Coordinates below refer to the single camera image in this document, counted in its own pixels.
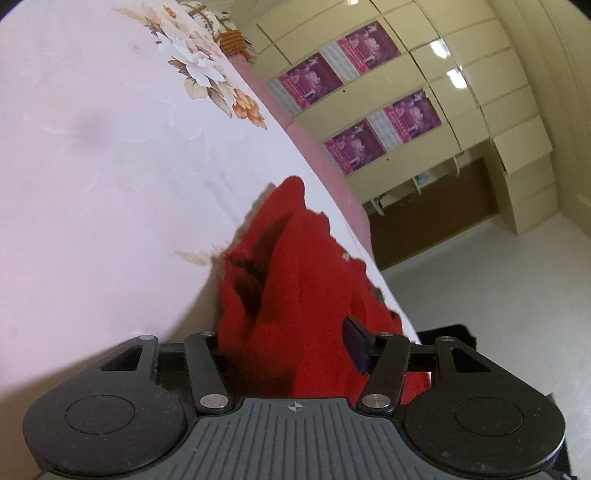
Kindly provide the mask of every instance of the floor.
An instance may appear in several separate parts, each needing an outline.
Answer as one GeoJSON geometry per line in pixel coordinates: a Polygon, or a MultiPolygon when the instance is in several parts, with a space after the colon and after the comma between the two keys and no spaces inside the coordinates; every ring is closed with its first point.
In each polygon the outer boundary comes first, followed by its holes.
{"type": "Polygon", "coordinates": [[[383,273],[417,330],[463,323],[485,356],[554,393],[573,473],[591,478],[591,239],[561,213],[520,236],[494,219],[383,273]]]}

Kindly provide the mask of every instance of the bed sheet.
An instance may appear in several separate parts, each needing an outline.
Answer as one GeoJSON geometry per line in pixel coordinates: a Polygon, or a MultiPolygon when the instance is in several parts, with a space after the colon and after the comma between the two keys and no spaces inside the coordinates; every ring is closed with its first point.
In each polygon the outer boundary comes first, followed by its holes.
{"type": "Polygon", "coordinates": [[[34,475],[22,416],[88,359],[213,326],[216,258],[291,175],[416,340],[289,137],[176,3],[24,0],[0,22],[0,72],[0,478],[34,475]]]}

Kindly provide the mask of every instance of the floral pattern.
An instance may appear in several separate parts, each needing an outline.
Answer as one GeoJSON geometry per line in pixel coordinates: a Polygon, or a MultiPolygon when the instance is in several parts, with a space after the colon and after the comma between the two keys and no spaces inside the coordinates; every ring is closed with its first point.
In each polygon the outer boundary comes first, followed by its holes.
{"type": "Polygon", "coordinates": [[[160,52],[170,56],[168,63],[184,75],[184,88],[193,100],[209,98],[230,118],[248,119],[253,125],[267,129],[257,102],[234,86],[216,64],[208,44],[216,45],[199,32],[184,23],[170,7],[163,6],[162,12],[146,5],[141,13],[128,8],[116,8],[116,12],[138,21],[156,37],[160,52]]]}

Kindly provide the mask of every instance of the decorative pillow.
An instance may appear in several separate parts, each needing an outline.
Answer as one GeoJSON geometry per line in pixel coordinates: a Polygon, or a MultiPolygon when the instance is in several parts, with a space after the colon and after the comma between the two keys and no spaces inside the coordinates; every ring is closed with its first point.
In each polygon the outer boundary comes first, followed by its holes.
{"type": "Polygon", "coordinates": [[[196,0],[182,0],[178,2],[181,7],[188,13],[188,15],[201,25],[212,36],[213,41],[219,45],[220,34],[226,28],[222,26],[220,21],[207,6],[196,0]]]}
{"type": "Polygon", "coordinates": [[[248,40],[242,36],[242,33],[237,29],[234,22],[230,20],[230,14],[228,12],[220,12],[216,14],[216,17],[222,25],[219,45],[226,57],[242,55],[246,61],[253,61],[255,58],[254,50],[250,48],[248,40]]]}

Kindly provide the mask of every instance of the red towel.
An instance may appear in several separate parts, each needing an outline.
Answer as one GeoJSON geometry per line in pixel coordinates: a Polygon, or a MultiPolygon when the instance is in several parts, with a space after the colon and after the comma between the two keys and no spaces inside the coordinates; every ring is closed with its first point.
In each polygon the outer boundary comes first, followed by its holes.
{"type": "MultiPolygon", "coordinates": [[[[365,263],[330,236],[328,218],[306,209],[301,179],[285,180],[225,257],[219,347],[233,388],[355,404],[368,377],[343,345],[343,319],[355,316],[373,333],[402,333],[400,317],[375,292],[365,263]]],[[[402,402],[428,386],[427,374],[408,374],[402,402]]]]}

